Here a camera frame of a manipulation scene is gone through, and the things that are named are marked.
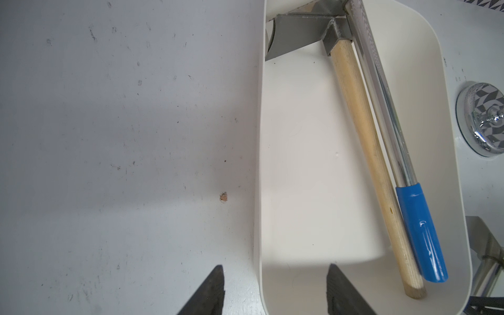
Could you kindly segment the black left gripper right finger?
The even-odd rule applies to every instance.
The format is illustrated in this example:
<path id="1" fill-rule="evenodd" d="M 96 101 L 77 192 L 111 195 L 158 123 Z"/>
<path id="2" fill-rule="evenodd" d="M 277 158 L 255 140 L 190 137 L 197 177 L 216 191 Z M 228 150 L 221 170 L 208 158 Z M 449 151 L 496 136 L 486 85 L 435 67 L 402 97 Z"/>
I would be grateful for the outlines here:
<path id="1" fill-rule="evenodd" d="M 376 315 L 363 296 L 336 264 L 329 266 L 326 277 L 328 314 Z"/>

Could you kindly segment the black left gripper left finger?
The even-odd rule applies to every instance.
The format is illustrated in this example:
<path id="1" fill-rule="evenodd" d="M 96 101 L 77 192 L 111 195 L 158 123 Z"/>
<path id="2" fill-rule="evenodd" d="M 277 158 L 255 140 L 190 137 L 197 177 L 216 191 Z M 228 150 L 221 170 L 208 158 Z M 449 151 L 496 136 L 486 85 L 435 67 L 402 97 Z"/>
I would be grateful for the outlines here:
<path id="1" fill-rule="evenodd" d="M 178 312 L 178 315 L 222 315 L 224 307 L 224 270 L 217 265 Z"/>

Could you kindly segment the cream plastic storage box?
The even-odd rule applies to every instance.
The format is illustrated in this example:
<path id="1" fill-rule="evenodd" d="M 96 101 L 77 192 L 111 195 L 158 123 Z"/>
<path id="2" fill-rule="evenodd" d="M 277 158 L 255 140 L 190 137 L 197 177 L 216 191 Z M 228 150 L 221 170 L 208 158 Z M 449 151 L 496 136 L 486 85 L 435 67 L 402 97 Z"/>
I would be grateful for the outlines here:
<path id="1" fill-rule="evenodd" d="M 261 297 L 269 314 L 326 314 L 338 265 L 378 314 L 460 314 L 471 259 L 442 54 L 430 24 L 397 1 L 366 1 L 449 278 L 404 293 L 332 62 L 314 43 L 263 64 L 259 135 Z"/>

